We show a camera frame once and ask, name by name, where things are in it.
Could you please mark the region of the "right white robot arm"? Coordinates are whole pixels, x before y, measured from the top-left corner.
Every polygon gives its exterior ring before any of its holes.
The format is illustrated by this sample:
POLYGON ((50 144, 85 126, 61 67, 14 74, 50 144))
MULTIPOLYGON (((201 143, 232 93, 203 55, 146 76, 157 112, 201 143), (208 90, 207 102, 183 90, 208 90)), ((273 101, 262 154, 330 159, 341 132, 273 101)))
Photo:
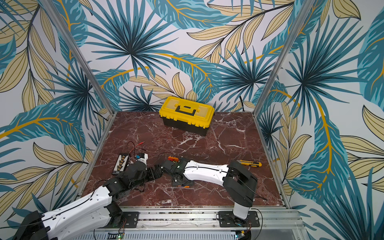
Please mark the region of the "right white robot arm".
POLYGON ((234 201, 234 217, 247 219, 256 197, 258 180, 239 162, 209 165, 181 159, 178 162, 165 161, 161 169, 171 176, 175 186, 186 187, 195 181, 202 181, 223 187, 234 201))

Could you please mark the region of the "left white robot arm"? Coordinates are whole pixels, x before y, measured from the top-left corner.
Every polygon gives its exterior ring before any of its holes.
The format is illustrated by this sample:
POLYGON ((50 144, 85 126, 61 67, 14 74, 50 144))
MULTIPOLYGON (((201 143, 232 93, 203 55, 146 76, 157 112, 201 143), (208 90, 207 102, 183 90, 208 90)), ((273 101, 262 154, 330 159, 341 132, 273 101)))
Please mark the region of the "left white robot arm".
POLYGON ((122 210, 116 201, 147 182, 161 178, 163 167, 147 168, 137 161, 123 173, 107 180, 92 193, 56 210, 40 214, 29 213, 18 227, 15 240, 70 240, 90 230, 116 225, 122 220, 122 210))

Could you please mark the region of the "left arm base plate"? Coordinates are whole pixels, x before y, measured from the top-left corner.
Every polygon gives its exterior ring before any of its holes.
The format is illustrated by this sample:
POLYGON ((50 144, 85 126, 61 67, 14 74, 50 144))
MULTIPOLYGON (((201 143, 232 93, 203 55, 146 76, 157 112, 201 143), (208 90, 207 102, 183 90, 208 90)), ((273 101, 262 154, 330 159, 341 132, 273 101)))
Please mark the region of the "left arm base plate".
POLYGON ((139 220, 139 212, 122 212, 112 220, 112 227, 119 229, 136 228, 139 220))

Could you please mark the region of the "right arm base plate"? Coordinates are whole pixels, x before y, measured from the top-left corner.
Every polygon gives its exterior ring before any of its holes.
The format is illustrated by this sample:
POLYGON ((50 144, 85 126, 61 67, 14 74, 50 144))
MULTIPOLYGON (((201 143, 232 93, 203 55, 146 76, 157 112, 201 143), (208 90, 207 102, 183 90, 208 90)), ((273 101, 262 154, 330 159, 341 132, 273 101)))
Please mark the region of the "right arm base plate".
POLYGON ((216 219, 221 228, 257 228, 261 225, 261 217, 255 211, 248 212, 245 220, 235 217, 231 211, 220 211, 216 214, 216 219))

